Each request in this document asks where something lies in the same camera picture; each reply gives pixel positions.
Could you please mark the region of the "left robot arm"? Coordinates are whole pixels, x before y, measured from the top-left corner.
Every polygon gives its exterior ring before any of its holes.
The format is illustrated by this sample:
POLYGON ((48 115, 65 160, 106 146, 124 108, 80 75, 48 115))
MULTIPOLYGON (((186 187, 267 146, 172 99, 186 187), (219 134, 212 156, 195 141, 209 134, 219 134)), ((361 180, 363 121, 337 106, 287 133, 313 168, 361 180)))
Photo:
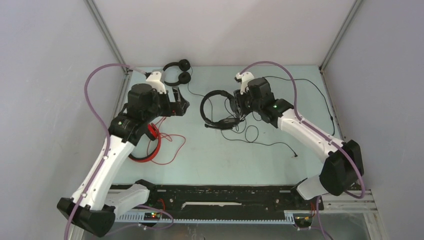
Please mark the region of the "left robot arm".
POLYGON ((129 158, 144 135, 153 138, 151 122, 157 117, 183 116, 189 102, 179 87, 172 88, 175 101, 169 93, 151 83, 131 87, 123 109, 111 121, 97 160, 81 186, 70 198, 62 197, 57 209, 72 224, 96 237, 105 236, 117 217, 134 207, 153 208, 158 194, 147 186, 134 183, 118 194, 109 194, 119 169, 129 158))

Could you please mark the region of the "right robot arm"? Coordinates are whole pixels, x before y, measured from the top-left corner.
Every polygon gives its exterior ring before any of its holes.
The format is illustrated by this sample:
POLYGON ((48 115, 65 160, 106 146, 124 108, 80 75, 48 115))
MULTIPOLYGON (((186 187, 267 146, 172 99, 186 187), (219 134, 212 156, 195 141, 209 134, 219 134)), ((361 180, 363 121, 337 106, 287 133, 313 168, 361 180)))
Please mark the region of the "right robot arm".
POLYGON ((347 192, 364 175, 360 145, 354 140, 343 141, 312 124, 295 111, 294 106, 276 99, 264 78, 236 76, 240 89, 234 91, 240 115, 260 115, 262 121, 286 132, 309 147, 323 163, 320 174, 308 177, 292 189, 291 204, 304 209, 311 199, 325 194, 339 196, 347 192))

